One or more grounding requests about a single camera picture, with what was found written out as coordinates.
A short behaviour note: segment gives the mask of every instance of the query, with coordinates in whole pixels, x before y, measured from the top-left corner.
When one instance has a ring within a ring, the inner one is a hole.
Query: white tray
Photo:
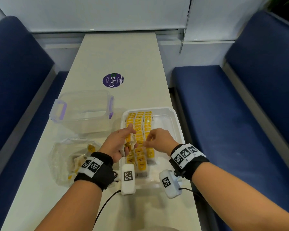
[[[121,119],[121,128],[125,128],[125,120],[130,112],[152,111],[153,121],[152,129],[163,128],[168,130],[171,136],[178,142],[185,144],[181,126],[178,116],[174,109],[170,107],[158,107],[147,109],[131,109],[123,113]],[[136,189],[159,188],[161,186],[158,174],[164,169],[171,169],[173,167],[169,163],[170,157],[165,153],[156,151],[157,164],[149,165],[149,174],[146,178],[136,178]],[[126,163],[125,157],[120,159],[120,168]]]

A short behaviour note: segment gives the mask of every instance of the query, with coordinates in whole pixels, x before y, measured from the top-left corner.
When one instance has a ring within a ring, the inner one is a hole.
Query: black cable
[[[204,199],[204,197],[200,196],[197,192],[194,192],[194,191],[192,191],[192,190],[190,190],[190,189],[188,189],[188,188],[183,188],[183,187],[181,187],[181,188],[179,188],[179,190],[189,190],[189,191],[191,191],[194,195],[197,195],[199,198],[201,198],[201,199],[203,199],[204,201],[206,201],[206,200]]]
[[[100,212],[98,213],[98,215],[97,215],[97,217],[96,217],[96,219],[95,219],[94,225],[96,224],[97,218],[100,216],[103,208],[104,208],[105,205],[108,203],[108,201],[109,201],[115,194],[120,193],[120,192],[121,192],[121,190],[118,190],[117,192],[115,192],[115,193],[114,193],[112,196],[110,196],[109,199],[104,203],[104,205],[102,206],[102,209],[100,210]]]

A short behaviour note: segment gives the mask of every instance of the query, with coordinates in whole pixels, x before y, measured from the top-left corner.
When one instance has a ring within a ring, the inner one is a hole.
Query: white sensor device
[[[121,194],[131,195],[136,192],[135,166],[134,164],[124,164],[121,171]]]
[[[166,169],[163,170],[158,175],[162,187],[164,188],[164,191],[169,199],[173,199],[177,197],[178,195],[182,194],[182,190],[179,190],[180,185],[178,183],[179,177],[175,176],[173,174],[173,171]]]

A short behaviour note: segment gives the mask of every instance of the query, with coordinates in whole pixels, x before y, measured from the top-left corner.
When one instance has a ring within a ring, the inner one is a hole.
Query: table
[[[116,88],[105,87],[102,80],[110,73],[123,75],[124,82]],[[86,34],[61,94],[94,89],[107,89],[115,96],[114,129],[119,129],[121,113],[128,109],[172,107],[155,33]],[[54,182],[47,164],[58,136],[63,138],[60,126],[49,120],[2,231],[35,229],[67,191]],[[99,136],[96,140],[103,143],[105,138]],[[189,181],[183,187],[191,188]],[[120,183],[105,190],[101,206],[118,189]],[[193,194],[183,191],[181,196],[168,199],[162,189],[145,189],[134,195],[115,195],[94,230],[138,230],[152,226],[201,230]]]

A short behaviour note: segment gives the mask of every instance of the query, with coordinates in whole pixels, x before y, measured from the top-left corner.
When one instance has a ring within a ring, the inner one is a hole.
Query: left hand
[[[105,153],[107,155],[110,155],[113,159],[113,163],[118,162],[122,155],[119,152],[119,150],[122,149],[122,146],[125,143],[125,138],[130,134],[136,134],[136,131],[133,130],[133,125],[129,124],[129,126],[125,129],[121,129],[115,132],[112,132],[103,145],[101,146],[99,152]],[[129,154],[128,147],[124,148],[125,155]]]

